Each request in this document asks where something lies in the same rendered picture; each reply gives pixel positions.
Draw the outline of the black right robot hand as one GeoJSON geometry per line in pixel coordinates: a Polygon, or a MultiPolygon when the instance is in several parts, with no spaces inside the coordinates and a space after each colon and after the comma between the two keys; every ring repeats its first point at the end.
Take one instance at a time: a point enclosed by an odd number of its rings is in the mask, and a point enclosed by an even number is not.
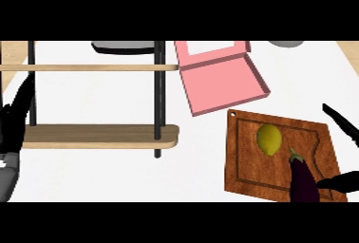
{"type": "MultiPolygon", "coordinates": [[[[335,124],[343,129],[346,135],[352,138],[356,146],[359,147],[359,129],[353,126],[344,116],[329,107],[328,104],[322,105],[323,113],[331,117],[335,124]]],[[[352,171],[340,174],[331,178],[325,178],[318,182],[319,189],[329,189],[340,193],[352,193],[359,191],[359,171],[352,171]]]]}

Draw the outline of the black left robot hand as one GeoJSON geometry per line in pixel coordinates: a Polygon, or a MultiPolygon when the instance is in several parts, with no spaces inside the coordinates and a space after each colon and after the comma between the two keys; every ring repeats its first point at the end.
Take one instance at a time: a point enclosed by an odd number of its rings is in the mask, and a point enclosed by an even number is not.
{"type": "Polygon", "coordinates": [[[16,91],[13,103],[0,110],[0,154],[18,153],[25,135],[25,118],[35,95],[35,74],[29,73],[16,91]]]}

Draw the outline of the yellow lemon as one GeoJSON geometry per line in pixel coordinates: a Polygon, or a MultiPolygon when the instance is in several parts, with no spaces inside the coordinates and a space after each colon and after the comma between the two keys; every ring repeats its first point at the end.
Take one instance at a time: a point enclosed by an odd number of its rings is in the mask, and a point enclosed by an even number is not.
{"type": "Polygon", "coordinates": [[[264,124],[257,132],[257,144],[267,156],[273,156],[282,146],[282,134],[278,127],[264,124]]]}

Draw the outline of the brown wooden cutting board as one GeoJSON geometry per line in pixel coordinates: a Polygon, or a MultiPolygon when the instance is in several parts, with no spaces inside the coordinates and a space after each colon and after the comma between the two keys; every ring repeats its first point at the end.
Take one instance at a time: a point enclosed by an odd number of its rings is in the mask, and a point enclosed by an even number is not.
{"type": "Polygon", "coordinates": [[[289,201],[289,150],[304,157],[315,180],[338,175],[328,125],[230,109],[224,190],[273,201],[289,201]],[[257,132],[264,124],[281,131],[282,145],[273,156],[263,153],[257,132]]]}

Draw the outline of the pink cardboard box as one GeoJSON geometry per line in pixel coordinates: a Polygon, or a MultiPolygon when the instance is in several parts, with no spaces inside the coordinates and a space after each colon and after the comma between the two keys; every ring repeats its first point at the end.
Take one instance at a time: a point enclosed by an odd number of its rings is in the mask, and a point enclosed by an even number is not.
{"type": "Polygon", "coordinates": [[[193,117],[267,97],[248,41],[174,41],[174,46],[193,117]]]}

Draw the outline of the wooden tiered rack black posts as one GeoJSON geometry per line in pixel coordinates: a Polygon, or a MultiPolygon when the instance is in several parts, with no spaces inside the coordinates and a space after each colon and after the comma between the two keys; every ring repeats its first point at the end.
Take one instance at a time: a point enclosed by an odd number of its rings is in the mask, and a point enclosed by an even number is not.
{"type": "Polygon", "coordinates": [[[152,71],[154,72],[154,124],[37,124],[31,110],[24,147],[31,149],[152,149],[177,145],[180,128],[165,124],[165,72],[179,69],[165,64],[165,42],[154,42],[152,65],[35,65],[34,42],[28,42],[28,65],[0,65],[1,71],[152,71]]]}

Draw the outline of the dark purple eggplant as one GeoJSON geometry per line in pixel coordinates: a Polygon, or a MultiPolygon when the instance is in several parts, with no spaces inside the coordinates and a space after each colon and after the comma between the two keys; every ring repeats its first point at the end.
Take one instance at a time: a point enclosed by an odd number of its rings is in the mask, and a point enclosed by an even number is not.
{"type": "Polygon", "coordinates": [[[304,158],[289,150],[289,201],[291,202],[319,202],[319,193],[315,177],[312,175],[304,158]]]}

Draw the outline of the grey round object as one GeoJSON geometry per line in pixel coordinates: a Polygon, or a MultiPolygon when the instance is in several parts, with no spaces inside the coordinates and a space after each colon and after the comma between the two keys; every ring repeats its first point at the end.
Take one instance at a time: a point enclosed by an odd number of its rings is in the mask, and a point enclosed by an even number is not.
{"type": "Polygon", "coordinates": [[[269,43],[276,47],[291,48],[298,47],[304,43],[304,41],[269,41],[269,43]]]}

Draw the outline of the grey and black appliance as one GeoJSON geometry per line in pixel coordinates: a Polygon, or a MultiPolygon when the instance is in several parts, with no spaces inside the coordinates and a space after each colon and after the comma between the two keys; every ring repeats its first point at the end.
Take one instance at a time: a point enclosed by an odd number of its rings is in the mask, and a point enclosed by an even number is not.
{"type": "Polygon", "coordinates": [[[154,41],[92,41],[97,53],[140,55],[154,53],[154,41]]]}

